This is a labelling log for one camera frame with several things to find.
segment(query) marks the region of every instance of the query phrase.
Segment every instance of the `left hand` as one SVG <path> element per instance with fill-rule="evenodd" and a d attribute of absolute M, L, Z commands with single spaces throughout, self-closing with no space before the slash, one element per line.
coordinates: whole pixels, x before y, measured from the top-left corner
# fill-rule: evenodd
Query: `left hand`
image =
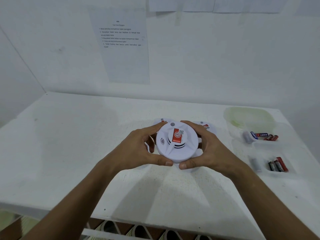
<path fill-rule="evenodd" d="M 103 160 L 108 161 L 108 165 L 114 167 L 119 172 L 125 169 L 132 169 L 145 164 L 155 164 L 162 166 L 172 166 L 173 162 L 158 154 L 155 151 L 155 138 L 157 131 L 167 122 L 160 122 L 156 125 L 136 129 L 132 131 L 112 152 Z"/>

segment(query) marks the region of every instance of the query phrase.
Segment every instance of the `hand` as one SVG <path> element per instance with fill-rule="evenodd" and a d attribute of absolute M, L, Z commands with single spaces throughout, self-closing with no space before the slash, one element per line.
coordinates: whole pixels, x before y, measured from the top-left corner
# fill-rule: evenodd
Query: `hand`
<path fill-rule="evenodd" d="M 112 152 L 103 160 L 108 165 L 112 165 L 116 172 L 124 169 L 132 169 L 144 164 L 155 164 L 162 166 L 172 166 L 173 162 L 158 154 L 155 151 L 155 138 L 157 131 L 167 122 L 160 122 L 156 125 L 132 131 Z"/>
<path fill-rule="evenodd" d="M 202 125 L 190 121 L 182 120 L 181 122 L 190 125 L 198 136 L 202 138 L 199 148 L 202 149 L 203 154 L 181 162 L 179 169 L 205 166 L 222 173 L 226 177 L 231 177 L 238 169 L 247 167 L 243 161 L 222 144 L 215 134 L 207 131 Z"/>

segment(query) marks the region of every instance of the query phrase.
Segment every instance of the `paper sheet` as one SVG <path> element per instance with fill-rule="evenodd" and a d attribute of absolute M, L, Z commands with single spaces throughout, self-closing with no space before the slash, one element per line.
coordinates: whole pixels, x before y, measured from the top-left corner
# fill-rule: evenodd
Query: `paper sheet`
<path fill-rule="evenodd" d="M 150 84 L 145 9 L 89 7 L 88 12 L 109 81 Z"/>
<path fill-rule="evenodd" d="M 212 12 L 215 0 L 149 0 L 150 12 Z"/>
<path fill-rule="evenodd" d="M 320 17 L 320 0 L 301 0 L 295 15 Z"/>
<path fill-rule="evenodd" d="M 216 0 L 214 13 L 279 13 L 287 0 Z"/>

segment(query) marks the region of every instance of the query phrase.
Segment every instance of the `forearm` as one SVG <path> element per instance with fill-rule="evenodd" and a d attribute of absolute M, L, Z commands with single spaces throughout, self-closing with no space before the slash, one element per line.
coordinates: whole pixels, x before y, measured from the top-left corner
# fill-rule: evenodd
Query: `forearm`
<path fill-rule="evenodd" d="M 99 161 L 23 239 L 79 239 L 103 192 L 116 174 L 117 171 L 108 165 L 108 157 Z"/>
<path fill-rule="evenodd" d="M 319 240 L 247 165 L 230 179 L 267 240 Z"/>

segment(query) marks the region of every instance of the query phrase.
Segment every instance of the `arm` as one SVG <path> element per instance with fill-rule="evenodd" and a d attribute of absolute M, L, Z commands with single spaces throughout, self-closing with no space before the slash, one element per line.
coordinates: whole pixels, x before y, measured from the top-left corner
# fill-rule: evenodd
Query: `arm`
<path fill-rule="evenodd" d="M 201 125 L 182 122 L 202 138 L 203 154 L 181 162 L 180 169 L 206 166 L 230 178 L 267 240 L 319 240 L 216 135 Z"/>
<path fill-rule="evenodd" d="M 168 158 L 151 154 L 155 144 L 150 136 L 165 124 L 132 131 L 23 239 L 79 239 L 103 192 L 118 172 L 144 164 L 172 166 L 173 162 Z M 145 142 L 151 153 L 146 150 Z"/>

